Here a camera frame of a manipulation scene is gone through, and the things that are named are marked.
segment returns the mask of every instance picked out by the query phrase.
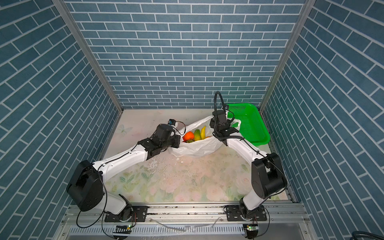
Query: green plastic basket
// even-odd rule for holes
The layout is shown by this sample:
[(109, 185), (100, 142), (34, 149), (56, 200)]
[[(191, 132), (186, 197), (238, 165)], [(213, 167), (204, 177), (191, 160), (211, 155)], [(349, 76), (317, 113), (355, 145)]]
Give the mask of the green plastic basket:
[(250, 103), (230, 103), (229, 110), (241, 120), (240, 133), (255, 146), (269, 143), (271, 137), (256, 106)]

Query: plastic bag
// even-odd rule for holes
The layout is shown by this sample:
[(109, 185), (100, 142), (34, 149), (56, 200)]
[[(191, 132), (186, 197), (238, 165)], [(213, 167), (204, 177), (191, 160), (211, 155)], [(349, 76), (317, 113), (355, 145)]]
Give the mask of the plastic bag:
[[(179, 148), (170, 147), (168, 148), (169, 152), (176, 157), (181, 157), (181, 156), (203, 157), (219, 149), (219, 147), (221, 147), (223, 142), (219, 141), (217, 138), (213, 136), (212, 134), (213, 129), (209, 126), (211, 119), (212, 119), (212, 116), (208, 116), (186, 127), (185, 132), (187, 133), (189, 131), (195, 132), (196, 129), (199, 129), (201, 131), (201, 129), (205, 126), (205, 139), (191, 142), (191, 143), (186, 143), (186, 142), (183, 142), (183, 138), (180, 138)], [(232, 124), (235, 124), (236, 122), (238, 122), (238, 126), (235, 128), (239, 130), (241, 121), (235, 119)], [(184, 133), (184, 128), (179, 130), (179, 132)]]

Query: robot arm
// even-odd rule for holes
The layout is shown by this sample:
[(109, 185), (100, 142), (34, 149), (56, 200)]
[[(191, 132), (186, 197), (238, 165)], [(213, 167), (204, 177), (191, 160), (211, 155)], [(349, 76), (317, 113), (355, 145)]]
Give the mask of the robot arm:
[[(216, 109), (217, 94), (222, 101), (222, 110)], [(227, 119), (226, 110), (228, 105), (224, 104), (217, 92), (210, 127), (215, 138), (238, 152), (252, 166), (253, 190), (240, 200), (242, 216), (250, 219), (254, 216), (255, 209), (268, 197), (286, 187), (287, 181), (279, 156), (261, 151), (245, 140), (237, 129), (230, 126), (233, 119)], [(158, 125), (151, 137), (113, 157), (92, 164), (88, 161), (79, 163), (66, 190), (80, 210), (97, 208), (117, 215), (121, 221), (129, 219), (132, 205), (122, 195), (104, 192), (103, 185), (117, 173), (160, 154), (168, 147), (178, 148), (180, 135), (175, 134), (175, 124), (176, 121), (170, 119), (168, 124)]]

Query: black motor housing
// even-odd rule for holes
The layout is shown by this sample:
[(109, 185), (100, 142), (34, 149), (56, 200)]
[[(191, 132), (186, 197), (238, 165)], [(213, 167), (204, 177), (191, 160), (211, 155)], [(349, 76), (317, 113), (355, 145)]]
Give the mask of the black motor housing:
[(169, 147), (178, 148), (180, 137), (180, 135), (175, 134), (175, 130), (171, 125), (159, 124), (151, 137), (140, 140), (137, 144), (142, 145), (145, 151), (148, 152), (148, 160)]
[(79, 163), (66, 191), (82, 212), (94, 208), (103, 198), (103, 184), (97, 170), (87, 160)]
[(280, 157), (271, 153), (261, 159), (255, 159), (252, 162), (251, 182), (253, 190), (262, 199), (285, 188), (288, 183), (283, 175)]

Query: brick wallpaper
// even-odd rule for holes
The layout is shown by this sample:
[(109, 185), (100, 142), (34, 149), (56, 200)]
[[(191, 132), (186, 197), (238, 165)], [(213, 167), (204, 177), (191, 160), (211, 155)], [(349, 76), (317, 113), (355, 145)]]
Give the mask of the brick wallpaper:
[(384, 234), (383, 13), (317, 0), (264, 112), (319, 239)]
[(66, 1), (125, 108), (259, 105), (305, 0)]
[(51, 239), (117, 110), (51, 0), (0, 1), (0, 239)]

